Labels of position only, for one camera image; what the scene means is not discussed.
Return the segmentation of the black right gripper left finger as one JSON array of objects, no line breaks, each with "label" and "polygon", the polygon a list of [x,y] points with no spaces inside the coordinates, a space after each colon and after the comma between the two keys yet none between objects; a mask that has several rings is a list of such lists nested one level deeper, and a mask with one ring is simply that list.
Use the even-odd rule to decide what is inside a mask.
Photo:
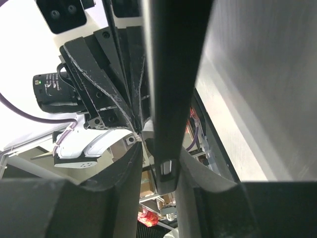
[{"label": "black right gripper left finger", "polygon": [[1,237],[134,238],[142,159],[137,142],[79,185],[64,179],[1,180]]}]

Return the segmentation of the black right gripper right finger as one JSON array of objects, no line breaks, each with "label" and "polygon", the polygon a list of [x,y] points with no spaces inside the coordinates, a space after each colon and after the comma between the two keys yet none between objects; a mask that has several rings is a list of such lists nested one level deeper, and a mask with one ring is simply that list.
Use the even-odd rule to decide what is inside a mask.
[{"label": "black right gripper right finger", "polygon": [[182,238],[314,238],[315,182],[239,182],[180,154],[176,195]]}]

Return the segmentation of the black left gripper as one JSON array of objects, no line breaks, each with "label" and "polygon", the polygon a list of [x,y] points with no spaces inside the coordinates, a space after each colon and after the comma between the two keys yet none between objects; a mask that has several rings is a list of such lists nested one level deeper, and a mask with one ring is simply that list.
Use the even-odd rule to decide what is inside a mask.
[{"label": "black left gripper", "polygon": [[33,89],[40,109],[49,114],[76,113],[85,129],[131,129],[138,134],[150,118],[148,70],[143,27],[126,28],[125,73],[109,27],[66,42],[55,73],[36,75]]}]

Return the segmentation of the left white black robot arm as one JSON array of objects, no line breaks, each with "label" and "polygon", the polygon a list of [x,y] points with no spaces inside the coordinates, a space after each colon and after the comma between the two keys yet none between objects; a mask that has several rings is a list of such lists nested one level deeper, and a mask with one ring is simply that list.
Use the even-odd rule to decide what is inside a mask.
[{"label": "left white black robot arm", "polygon": [[136,142],[150,116],[140,1],[105,0],[108,26],[88,25],[92,0],[38,0],[55,34],[56,72],[33,77],[39,108],[75,114],[63,132],[53,133],[52,157],[60,168],[84,169],[112,144]]}]

